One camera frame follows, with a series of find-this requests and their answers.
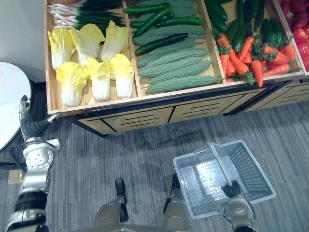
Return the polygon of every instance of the gray carpet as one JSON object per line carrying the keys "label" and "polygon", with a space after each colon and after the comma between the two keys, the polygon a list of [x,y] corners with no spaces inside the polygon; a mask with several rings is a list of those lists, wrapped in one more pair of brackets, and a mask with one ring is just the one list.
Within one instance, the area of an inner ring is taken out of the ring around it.
{"label": "gray carpet", "polygon": [[[35,102],[33,116],[44,116]],[[277,191],[255,204],[261,232],[309,231],[309,101],[235,116],[212,116],[100,138],[60,120],[44,138],[59,138],[47,203],[50,231],[69,232],[91,225],[98,207],[115,196],[114,180],[127,186],[129,221],[162,225],[163,206],[174,171],[172,159],[208,142],[245,141]],[[18,135],[14,144],[22,142]],[[11,161],[7,149],[0,161]],[[0,230],[13,211],[19,185],[7,184],[0,170]],[[191,220],[194,232],[228,232],[221,216]]]}

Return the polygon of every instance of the white plastic basket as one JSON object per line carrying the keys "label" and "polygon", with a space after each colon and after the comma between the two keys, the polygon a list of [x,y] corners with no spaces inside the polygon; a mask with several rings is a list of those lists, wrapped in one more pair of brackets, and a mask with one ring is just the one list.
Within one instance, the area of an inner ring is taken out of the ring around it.
{"label": "white plastic basket", "polygon": [[221,186],[237,180],[251,204],[269,200],[276,192],[243,140],[206,144],[173,160],[183,196],[193,219],[219,214],[229,198]]}

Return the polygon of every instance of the round white table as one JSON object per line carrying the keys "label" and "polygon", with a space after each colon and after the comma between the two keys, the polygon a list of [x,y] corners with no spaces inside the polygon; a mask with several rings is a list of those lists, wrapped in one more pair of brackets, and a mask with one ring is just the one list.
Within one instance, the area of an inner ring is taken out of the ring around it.
{"label": "round white table", "polygon": [[30,82],[17,66],[0,62],[0,150],[19,131],[19,102],[23,95],[31,97]]}

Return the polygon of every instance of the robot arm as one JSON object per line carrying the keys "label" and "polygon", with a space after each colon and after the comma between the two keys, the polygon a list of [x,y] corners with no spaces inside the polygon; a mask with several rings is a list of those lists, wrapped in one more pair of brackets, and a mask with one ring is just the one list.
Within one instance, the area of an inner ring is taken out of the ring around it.
{"label": "robot arm", "polygon": [[45,206],[51,182],[53,151],[60,148],[58,139],[43,141],[41,134],[60,116],[50,116],[43,121],[29,119],[29,102],[26,96],[20,101],[19,120],[26,148],[24,157],[27,173],[15,204],[14,213],[9,217],[5,232],[47,232]]}

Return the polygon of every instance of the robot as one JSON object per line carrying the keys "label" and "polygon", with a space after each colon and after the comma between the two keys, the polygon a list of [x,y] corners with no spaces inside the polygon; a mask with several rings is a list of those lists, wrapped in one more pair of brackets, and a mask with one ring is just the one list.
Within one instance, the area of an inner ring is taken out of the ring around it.
{"label": "robot", "polygon": [[[51,183],[53,151],[60,149],[58,139],[44,141],[43,132],[57,119],[57,113],[43,121],[29,119],[28,98],[23,96],[19,105],[19,119],[25,149],[27,173],[23,178],[14,212],[9,217],[5,232],[48,232],[46,222],[46,202]],[[93,227],[76,232],[188,232],[190,220],[181,185],[174,174],[169,198],[164,207],[162,227],[122,224],[128,220],[126,186],[123,179],[115,181],[116,197],[104,204],[96,213]],[[232,186],[222,187],[230,197],[223,216],[232,223],[234,232],[257,232],[254,214],[250,204],[242,197],[236,181]]]}

